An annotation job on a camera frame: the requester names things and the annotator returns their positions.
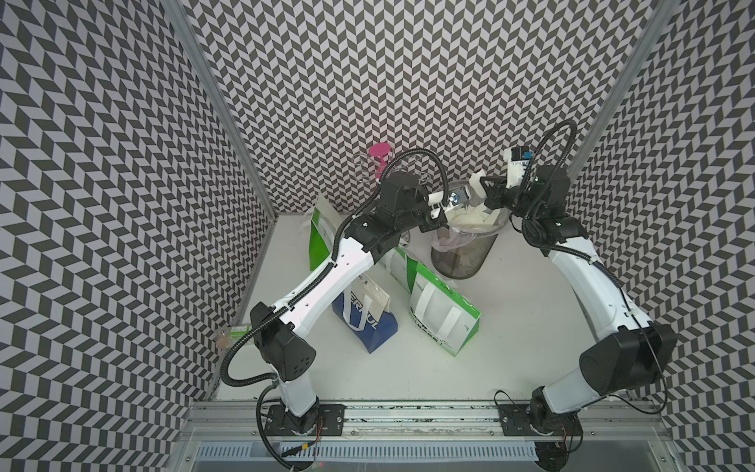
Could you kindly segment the shredded paper pieces pile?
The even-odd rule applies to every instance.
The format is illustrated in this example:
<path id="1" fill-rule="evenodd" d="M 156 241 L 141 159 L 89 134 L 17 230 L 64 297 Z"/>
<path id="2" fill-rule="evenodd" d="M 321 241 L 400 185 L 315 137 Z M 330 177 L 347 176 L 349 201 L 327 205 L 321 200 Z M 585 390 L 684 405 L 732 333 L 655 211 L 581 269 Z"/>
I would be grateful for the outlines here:
<path id="1" fill-rule="evenodd" d="M 453 208 L 446 212 L 450 228 L 467 233 L 487 233 L 503 225 L 501 210 L 489 210 L 484 206 Z"/>

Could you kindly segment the black mesh trash bin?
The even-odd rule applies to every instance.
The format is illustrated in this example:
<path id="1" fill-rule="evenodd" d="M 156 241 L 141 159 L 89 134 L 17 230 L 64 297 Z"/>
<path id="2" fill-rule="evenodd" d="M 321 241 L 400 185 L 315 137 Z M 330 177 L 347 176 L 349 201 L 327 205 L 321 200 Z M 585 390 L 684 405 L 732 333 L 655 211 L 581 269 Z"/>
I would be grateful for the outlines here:
<path id="1" fill-rule="evenodd" d="M 449 252 L 431 249 L 431 260 L 438 273 L 450 279 L 473 277 L 487 259 L 499 234 L 473 241 L 471 244 Z"/>

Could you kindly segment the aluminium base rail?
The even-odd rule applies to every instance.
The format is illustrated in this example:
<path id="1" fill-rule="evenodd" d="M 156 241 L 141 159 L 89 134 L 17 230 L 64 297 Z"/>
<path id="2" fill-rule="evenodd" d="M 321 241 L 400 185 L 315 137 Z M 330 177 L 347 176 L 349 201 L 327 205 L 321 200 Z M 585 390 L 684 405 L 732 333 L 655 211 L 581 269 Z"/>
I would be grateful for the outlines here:
<path id="1" fill-rule="evenodd" d="M 189 410 L 170 471 L 682 471 L 661 418 L 594 404 L 558 432 L 534 433 L 521 408 L 477 401 L 336 401 L 308 436 L 284 436 L 253 402 Z"/>

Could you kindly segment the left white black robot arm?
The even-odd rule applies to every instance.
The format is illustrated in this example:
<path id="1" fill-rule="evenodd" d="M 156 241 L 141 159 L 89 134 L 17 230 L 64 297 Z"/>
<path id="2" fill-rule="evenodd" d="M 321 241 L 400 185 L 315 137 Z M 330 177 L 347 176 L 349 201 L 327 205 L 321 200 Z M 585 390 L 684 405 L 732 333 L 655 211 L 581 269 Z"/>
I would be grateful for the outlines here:
<path id="1" fill-rule="evenodd" d="M 385 171 L 367 202 L 336 230 L 328 258 L 285 299 L 252 309 L 254 344 L 273 368 L 287 421 L 297 433 L 311 432 L 320 408 L 308 374 L 317 354 L 307 336 L 326 308 L 396 248 L 404 233 L 416 227 L 428 232 L 446 223 L 445 171 L 440 181 L 442 190 L 432 194 L 413 173 Z"/>

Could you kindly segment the blue white paper bag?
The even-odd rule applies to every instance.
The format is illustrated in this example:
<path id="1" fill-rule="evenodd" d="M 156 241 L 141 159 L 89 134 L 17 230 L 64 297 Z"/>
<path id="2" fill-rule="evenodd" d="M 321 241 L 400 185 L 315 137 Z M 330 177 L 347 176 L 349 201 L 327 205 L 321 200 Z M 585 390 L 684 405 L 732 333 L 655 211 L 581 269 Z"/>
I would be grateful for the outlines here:
<path id="1" fill-rule="evenodd" d="M 390 296 L 371 277 L 360 275 L 332 302 L 332 311 L 346 324 L 369 354 L 397 334 L 397 319 L 389 311 Z"/>

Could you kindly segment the small green white packet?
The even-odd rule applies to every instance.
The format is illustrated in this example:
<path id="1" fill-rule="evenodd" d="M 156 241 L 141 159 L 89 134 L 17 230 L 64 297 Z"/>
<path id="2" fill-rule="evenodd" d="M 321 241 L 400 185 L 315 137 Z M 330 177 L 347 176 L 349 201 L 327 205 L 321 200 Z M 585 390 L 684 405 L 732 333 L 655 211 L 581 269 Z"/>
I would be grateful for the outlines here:
<path id="1" fill-rule="evenodd" d="M 230 349 L 240 338 L 251 330 L 251 326 L 225 326 L 219 328 L 214 335 L 215 346 L 218 350 Z"/>

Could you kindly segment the clear plastic bin liner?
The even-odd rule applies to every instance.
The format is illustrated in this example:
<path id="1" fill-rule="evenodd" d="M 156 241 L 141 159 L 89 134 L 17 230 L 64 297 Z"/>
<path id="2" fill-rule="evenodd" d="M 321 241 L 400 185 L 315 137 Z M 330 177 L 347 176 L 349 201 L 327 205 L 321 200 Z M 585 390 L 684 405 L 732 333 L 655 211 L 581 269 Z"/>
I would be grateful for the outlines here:
<path id="1" fill-rule="evenodd" d="M 480 199 L 473 198 L 468 207 L 486 207 L 484 202 Z M 436 231 L 433 237 L 432 247 L 439 252 L 449 252 L 456 250 L 471 244 L 473 241 L 482 240 L 484 238 L 493 237 L 506 226 L 508 222 L 509 211 L 505 208 L 501 209 L 501 218 L 503 219 L 503 225 L 495 231 L 487 233 L 467 233 L 463 231 L 457 231 L 453 228 L 442 227 Z"/>

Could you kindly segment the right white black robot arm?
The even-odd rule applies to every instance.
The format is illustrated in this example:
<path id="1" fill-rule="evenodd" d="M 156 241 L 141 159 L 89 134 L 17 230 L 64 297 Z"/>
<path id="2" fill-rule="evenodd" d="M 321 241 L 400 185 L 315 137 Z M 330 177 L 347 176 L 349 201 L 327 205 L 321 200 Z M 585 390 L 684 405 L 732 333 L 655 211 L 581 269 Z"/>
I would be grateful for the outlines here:
<path id="1" fill-rule="evenodd" d="M 561 433 L 586 406 L 617 391 L 662 383 L 678 336 L 629 299 L 585 227 L 567 212 L 566 170 L 545 165 L 514 186 L 505 177 L 473 181 L 486 208 L 506 208 L 520 218 L 525 241 L 566 277 L 595 338 L 573 371 L 533 391 L 527 410 L 531 430 L 541 436 Z"/>

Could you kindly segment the green white bag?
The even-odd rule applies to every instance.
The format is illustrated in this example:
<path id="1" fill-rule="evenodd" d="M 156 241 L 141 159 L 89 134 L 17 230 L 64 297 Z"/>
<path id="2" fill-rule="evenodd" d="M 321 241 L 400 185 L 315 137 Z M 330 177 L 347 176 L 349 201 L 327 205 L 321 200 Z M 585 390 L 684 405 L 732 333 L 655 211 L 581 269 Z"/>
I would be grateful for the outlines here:
<path id="1" fill-rule="evenodd" d="M 381 257 L 379 265 L 396 279 L 408 293 L 412 293 L 419 261 L 411 252 L 402 247 L 393 248 Z"/>
<path id="2" fill-rule="evenodd" d="M 452 356 L 477 334 L 482 313 L 422 263 L 416 263 L 410 313 L 419 328 Z"/>
<path id="3" fill-rule="evenodd" d="M 324 195 L 320 195 L 310 215 L 309 267 L 317 269 L 331 253 L 334 236 L 345 216 Z"/>

